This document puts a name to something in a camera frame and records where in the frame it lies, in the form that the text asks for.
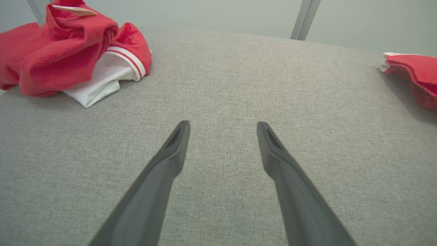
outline folded red fabric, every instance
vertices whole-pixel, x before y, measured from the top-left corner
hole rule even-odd
[[[57,6],[73,8],[66,11]],[[75,7],[93,14],[80,14]],[[52,96],[91,80],[97,60],[109,46],[136,53],[131,60],[140,72],[141,67],[144,70],[140,78],[149,73],[147,43],[132,24],[123,25],[119,33],[115,21],[82,0],[55,0],[46,10],[47,22],[41,27],[30,23],[0,33],[0,89],[19,85],[24,95]]]
[[[381,70],[412,81],[419,104],[437,113],[437,57],[384,53]]]

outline red stripe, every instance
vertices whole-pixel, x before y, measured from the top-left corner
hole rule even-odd
[[[138,73],[139,73],[139,78],[142,78],[142,74],[141,74],[141,71],[140,71],[139,67],[137,66],[137,64],[135,64],[135,62],[128,55],[124,54],[123,52],[117,51],[117,50],[112,50],[111,49],[111,50],[108,50],[108,51],[119,53],[121,55],[124,55],[126,58],[128,58],[134,64],[134,66],[137,68]]]

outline gray textile tabletop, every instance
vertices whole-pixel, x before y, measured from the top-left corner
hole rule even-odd
[[[86,245],[181,120],[161,246],[284,246],[256,123],[267,121],[358,245],[437,242],[437,116],[380,56],[241,34],[142,28],[151,74],[89,109],[0,96],[0,245]]]

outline white band with red stripe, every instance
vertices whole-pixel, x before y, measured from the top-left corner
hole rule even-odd
[[[138,57],[136,57],[132,52],[128,51],[127,49],[117,46],[110,46],[105,53],[113,54],[126,60],[135,71],[135,74],[137,76],[137,79],[135,79],[136,81],[140,80],[146,74],[146,69],[144,68],[144,65],[141,63]]]

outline white wall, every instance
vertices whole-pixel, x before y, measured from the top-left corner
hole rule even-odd
[[[290,38],[302,0],[86,0],[122,25],[192,27]]]
[[[437,0],[322,0],[306,40],[437,56]]]
[[[0,32],[36,22],[26,0],[0,0]]]

